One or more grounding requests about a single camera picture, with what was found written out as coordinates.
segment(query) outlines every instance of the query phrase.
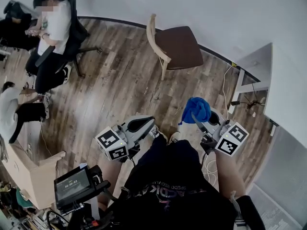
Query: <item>blue cloth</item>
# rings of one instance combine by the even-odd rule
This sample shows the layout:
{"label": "blue cloth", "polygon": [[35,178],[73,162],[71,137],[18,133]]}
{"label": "blue cloth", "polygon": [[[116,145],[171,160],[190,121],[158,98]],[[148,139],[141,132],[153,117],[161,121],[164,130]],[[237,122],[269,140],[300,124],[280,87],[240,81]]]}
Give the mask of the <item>blue cloth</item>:
{"label": "blue cloth", "polygon": [[208,102],[200,97],[192,97],[187,102],[179,125],[182,125],[182,122],[195,124],[192,113],[199,122],[207,122],[211,117],[211,109]]}

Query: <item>white top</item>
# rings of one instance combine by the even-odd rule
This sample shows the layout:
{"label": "white top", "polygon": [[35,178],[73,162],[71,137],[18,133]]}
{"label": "white top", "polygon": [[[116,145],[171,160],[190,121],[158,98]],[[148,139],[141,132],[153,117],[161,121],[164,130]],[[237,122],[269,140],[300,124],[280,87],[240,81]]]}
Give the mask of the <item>white top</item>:
{"label": "white top", "polygon": [[17,88],[8,88],[0,95],[0,135],[7,142],[17,127],[16,110],[20,92]]}
{"label": "white top", "polygon": [[[54,49],[54,53],[63,55],[69,38],[69,30],[71,27],[71,5],[68,0],[59,2],[53,8],[52,12],[42,13],[42,31],[46,31],[49,38],[59,41]],[[40,39],[38,46],[38,54],[41,56],[49,44],[44,39]]]}
{"label": "white top", "polygon": [[288,56],[273,45],[272,76],[264,114],[307,148],[307,77]]}

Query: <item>digital display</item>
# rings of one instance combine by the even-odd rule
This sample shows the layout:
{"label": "digital display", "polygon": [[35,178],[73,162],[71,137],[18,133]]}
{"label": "digital display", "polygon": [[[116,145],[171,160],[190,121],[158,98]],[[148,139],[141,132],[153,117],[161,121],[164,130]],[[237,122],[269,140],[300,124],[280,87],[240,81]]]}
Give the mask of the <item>digital display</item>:
{"label": "digital display", "polygon": [[67,198],[90,185],[85,169],[57,183],[58,200]]}

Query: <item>hardwood floor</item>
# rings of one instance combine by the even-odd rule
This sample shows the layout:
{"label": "hardwood floor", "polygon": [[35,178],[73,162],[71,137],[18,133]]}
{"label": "hardwood floor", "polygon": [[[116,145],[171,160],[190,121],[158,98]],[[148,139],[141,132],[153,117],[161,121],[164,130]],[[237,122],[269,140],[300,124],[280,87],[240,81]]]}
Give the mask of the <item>hardwood floor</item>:
{"label": "hardwood floor", "polygon": [[[73,70],[68,84],[52,90],[50,119],[42,124],[50,152],[55,154],[64,150],[67,153],[58,162],[61,175],[81,162],[87,162],[89,166],[98,164],[104,171],[107,159],[98,149],[94,137],[106,126],[122,123],[131,115],[153,115],[156,124],[170,136],[177,130],[187,100],[199,96],[226,117],[222,89],[223,75],[228,67],[225,62],[203,52],[203,66],[169,70],[165,80],[161,81],[161,66],[147,42],[144,29],[94,19],[83,19],[82,23],[91,34],[83,46],[99,46],[102,53],[94,51],[82,57],[80,68],[86,74],[84,80],[78,78]],[[0,84],[7,76],[8,81],[15,82],[20,88],[27,81],[32,86],[33,79],[27,77],[24,71],[28,57],[26,51],[13,51],[5,69],[0,63]],[[226,75],[224,89],[227,103],[231,100],[238,74],[239,71],[232,68]],[[259,99],[266,94],[257,93]],[[249,93],[247,97],[252,100],[254,94]],[[247,110],[242,104],[230,117],[250,133],[246,145],[236,156],[244,181],[249,184],[268,151],[271,124],[261,106]],[[202,135],[197,126],[183,125],[180,129],[184,138],[202,156],[203,150],[199,145]],[[30,156],[35,161],[50,156],[40,133],[40,123],[25,125],[18,140],[25,149],[27,144],[31,145]],[[147,137],[141,143],[136,161],[149,148],[150,142]],[[131,169],[132,162],[123,165],[115,195],[119,194],[120,186]]]}

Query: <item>baseboard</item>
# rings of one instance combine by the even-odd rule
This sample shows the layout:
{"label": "baseboard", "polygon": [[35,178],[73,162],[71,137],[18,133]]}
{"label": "baseboard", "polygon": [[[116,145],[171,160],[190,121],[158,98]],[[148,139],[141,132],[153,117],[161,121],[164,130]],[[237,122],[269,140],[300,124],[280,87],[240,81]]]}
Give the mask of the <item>baseboard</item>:
{"label": "baseboard", "polygon": [[[115,22],[115,23],[121,23],[121,24],[127,24],[127,25],[132,25],[132,26],[136,26],[136,27],[140,27],[143,29],[146,29],[146,25],[140,24],[140,23],[135,23],[135,22],[130,22],[130,21],[123,21],[123,20],[117,20],[117,19],[112,19],[112,18],[105,18],[105,17],[95,17],[95,16],[79,16],[80,19],[95,19],[95,20],[102,20],[102,21],[109,21],[109,22]],[[226,62],[229,65],[232,65],[233,62],[229,59],[227,59],[226,57],[214,52],[213,50],[206,48],[203,45],[198,44],[200,49],[214,55],[215,57],[223,60],[224,62]],[[255,80],[256,82],[260,82],[259,79],[255,78],[253,75],[251,75],[249,72],[245,71],[245,74],[248,75],[249,77],[251,77],[253,80]]]}

